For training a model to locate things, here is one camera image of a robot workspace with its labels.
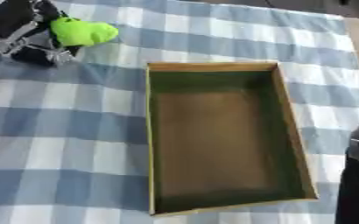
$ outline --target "cable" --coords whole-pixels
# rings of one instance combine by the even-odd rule
[[[271,8],[276,8],[276,6],[273,4],[273,3],[271,3],[271,1],[270,0],[265,0],[265,2],[268,4],[268,6],[270,6]]]

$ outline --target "green toy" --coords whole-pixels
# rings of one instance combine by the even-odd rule
[[[63,46],[93,46],[118,35],[118,29],[106,23],[91,23],[77,18],[61,17],[50,24]]]

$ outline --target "open box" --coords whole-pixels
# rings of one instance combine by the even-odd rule
[[[277,63],[152,63],[150,213],[314,200]]]

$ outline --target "blue and white tablecloth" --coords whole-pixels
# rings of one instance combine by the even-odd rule
[[[330,224],[359,64],[342,17],[173,0],[59,0],[72,17],[120,29],[73,64],[0,65],[0,224]],[[151,218],[147,62],[278,60],[315,202]]]

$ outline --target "table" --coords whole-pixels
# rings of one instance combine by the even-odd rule
[[[120,35],[57,69],[0,64],[0,224],[333,223],[359,121],[359,63],[342,17],[173,0],[55,3]],[[146,63],[250,60],[279,61],[320,199],[151,218]]]

